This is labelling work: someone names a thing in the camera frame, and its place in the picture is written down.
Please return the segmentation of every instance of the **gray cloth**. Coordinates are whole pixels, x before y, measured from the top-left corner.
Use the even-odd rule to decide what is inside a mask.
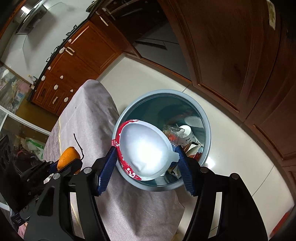
[[[61,114],[44,149],[47,161],[58,160],[69,146],[80,152],[73,133],[85,155],[83,168],[104,157],[111,147],[119,115],[112,97],[97,81],[88,80],[75,93]],[[111,240],[171,240],[182,218],[184,207],[175,191],[149,192],[138,189],[115,168],[107,190],[96,197],[105,229]],[[74,230],[83,237],[75,194],[71,194]]]

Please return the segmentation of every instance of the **orange fruit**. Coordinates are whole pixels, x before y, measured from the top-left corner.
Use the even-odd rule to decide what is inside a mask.
[[[61,157],[59,158],[59,162],[57,163],[58,171],[75,159],[80,159],[80,155],[73,146],[70,146],[62,153]]]

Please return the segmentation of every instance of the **white wall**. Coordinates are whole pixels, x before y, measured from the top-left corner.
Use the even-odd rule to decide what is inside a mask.
[[[46,59],[65,39],[66,33],[84,21],[91,0],[48,0],[48,9],[28,35],[13,35],[1,61],[18,75],[32,82],[28,75],[40,76]]]

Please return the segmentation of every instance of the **screw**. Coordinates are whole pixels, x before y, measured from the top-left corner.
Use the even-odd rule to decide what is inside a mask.
[[[53,177],[53,179],[59,179],[59,177],[60,177],[61,175],[59,174],[59,173],[55,173],[52,177]]]
[[[201,171],[202,173],[207,173],[207,172],[209,171],[209,169],[208,169],[207,167],[201,167],[201,168],[200,168],[200,171]]]
[[[235,180],[239,179],[239,175],[237,173],[232,173],[231,177]]]
[[[84,168],[83,172],[84,172],[85,174],[88,174],[88,173],[91,172],[91,168],[90,168],[90,167],[86,167],[86,168]]]

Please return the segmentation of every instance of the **red object on floor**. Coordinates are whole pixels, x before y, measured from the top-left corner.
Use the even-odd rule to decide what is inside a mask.
[[[289,216],[290,212],[286,212],[285,215],[281,218],[281,220],[279,221],[279,223],[275,226],[275,228],[272,230],[272,232],[270,233],[270,237],[274,236],[275,233],[279,230],[279,228],[283,225],[283,223],[287,220],[288,216]]]

